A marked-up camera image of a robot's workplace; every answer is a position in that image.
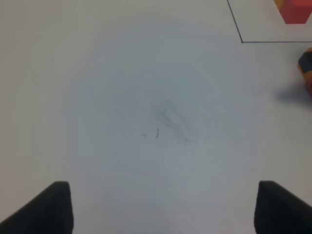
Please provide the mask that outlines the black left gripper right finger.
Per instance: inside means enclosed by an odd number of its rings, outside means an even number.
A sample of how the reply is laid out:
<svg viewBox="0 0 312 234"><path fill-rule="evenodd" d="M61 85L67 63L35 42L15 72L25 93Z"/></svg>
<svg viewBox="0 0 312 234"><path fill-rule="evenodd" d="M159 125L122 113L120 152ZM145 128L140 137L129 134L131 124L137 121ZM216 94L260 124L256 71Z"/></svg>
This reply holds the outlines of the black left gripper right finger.
<svg viewBox="0 0 312 234"><path fill-rule="evenodd" d="M260 181L254 212L257 234L311 234L312 207L274 181Z"/></svg>

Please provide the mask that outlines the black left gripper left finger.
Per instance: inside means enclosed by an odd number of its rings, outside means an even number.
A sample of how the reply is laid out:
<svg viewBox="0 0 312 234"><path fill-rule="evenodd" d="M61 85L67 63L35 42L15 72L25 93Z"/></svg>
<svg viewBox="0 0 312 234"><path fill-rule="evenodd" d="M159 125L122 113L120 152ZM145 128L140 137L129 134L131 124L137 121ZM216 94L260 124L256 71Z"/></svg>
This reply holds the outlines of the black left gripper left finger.
<svg viewBox="0 0 312 234"><path fill-rule="evenodd" d="M74 214L69 182L56 181L0 223L2 234L71 234Z"/></svg>

